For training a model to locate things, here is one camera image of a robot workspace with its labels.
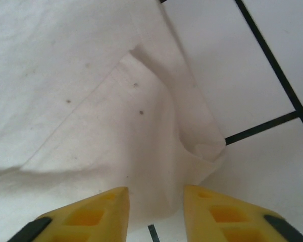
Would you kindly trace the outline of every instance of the folded fabric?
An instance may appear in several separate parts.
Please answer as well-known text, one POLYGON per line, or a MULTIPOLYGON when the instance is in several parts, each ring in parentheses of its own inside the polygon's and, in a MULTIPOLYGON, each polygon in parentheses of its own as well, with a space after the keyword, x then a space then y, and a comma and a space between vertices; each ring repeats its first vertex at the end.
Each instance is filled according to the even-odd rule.
POLYGON ((157 1, 0 1, 0 241, 117 186, 148 225, 224 146, 157 1))

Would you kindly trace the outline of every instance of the white tile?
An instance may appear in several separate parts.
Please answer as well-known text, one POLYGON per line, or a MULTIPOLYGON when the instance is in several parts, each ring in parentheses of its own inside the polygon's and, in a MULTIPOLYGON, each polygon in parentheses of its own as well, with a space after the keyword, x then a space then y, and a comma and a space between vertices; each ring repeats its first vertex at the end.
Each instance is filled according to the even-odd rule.
POLYGON ((225 137, 294 111, 234 1, 164 6, 225 137))
POLYGON ((160 242, 186 242, 183 208, 172 217, 154 224, 160 242))
POLYGON ((228 160, 203 186, 284 216, 303 232, 303 124, 299 119, 227 147, 228 160))
POLYGON ((303 0, 244 0, 303 104, 303 0))
POLYGON ((127 234, 126 242, 153 242, 148 227, 127 234))

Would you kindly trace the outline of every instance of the yellow plastic part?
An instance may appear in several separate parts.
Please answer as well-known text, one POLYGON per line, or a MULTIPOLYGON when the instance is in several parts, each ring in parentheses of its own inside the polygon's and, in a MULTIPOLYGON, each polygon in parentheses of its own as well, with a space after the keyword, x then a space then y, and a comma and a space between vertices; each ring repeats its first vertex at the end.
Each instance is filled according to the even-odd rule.
POLYGON ((277 213, 198 186, 184 188, 188 242, 287 242, 264 215, 277 213))
POLYGON ((41 215, 52 222, 35 242, 125 242, 128 188, 119 187, 41 215))

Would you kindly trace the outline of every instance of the white towel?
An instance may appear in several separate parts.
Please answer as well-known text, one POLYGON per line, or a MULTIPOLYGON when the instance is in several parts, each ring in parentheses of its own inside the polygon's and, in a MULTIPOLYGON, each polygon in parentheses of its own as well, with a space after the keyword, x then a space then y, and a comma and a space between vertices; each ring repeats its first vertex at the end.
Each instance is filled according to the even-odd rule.
POLYGON ((224 146, 156 0, 0 1, 0 241, 117 186, 148 225, 224 146))

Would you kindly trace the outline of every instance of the black grout line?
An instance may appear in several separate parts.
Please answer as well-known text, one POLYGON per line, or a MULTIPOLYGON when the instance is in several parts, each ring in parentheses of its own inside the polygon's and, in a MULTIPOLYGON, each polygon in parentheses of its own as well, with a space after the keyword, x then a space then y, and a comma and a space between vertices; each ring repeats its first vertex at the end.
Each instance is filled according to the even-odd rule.
POLYGON ((278 125, 281 125, 283 123, 286 123, 288 121, 296 119, 297 117, 298 117, 298 115, 297 115, 296 111, 291 112, 289 114, 286 114, 286 115, 283 115, 281 117, 275 118, 275 119, 270 120, 270 121, 268 121, 266 123, 263 123, 261 125, 255 126, 255 127, 250 128, 248 130, 245 130, 245 131, 242 131, 238 134, 232 135, 232 136, 226 138, 226 143, 227 143, 227 145, 230 145, 230 144, 235 143, 237 141, 248 138, 252 135, 258 134, 262 131, 271 129, 273 127, 276 127, 278 125))
POLYGON ((234 0, 303 123, 303 106, 242 0, 234 0))
POLYGON ((156 232, 155 226, 153 224, 148 226, 151 238, 153 242, 160 242, 160 239, 158 238, 158 234, 156 232))

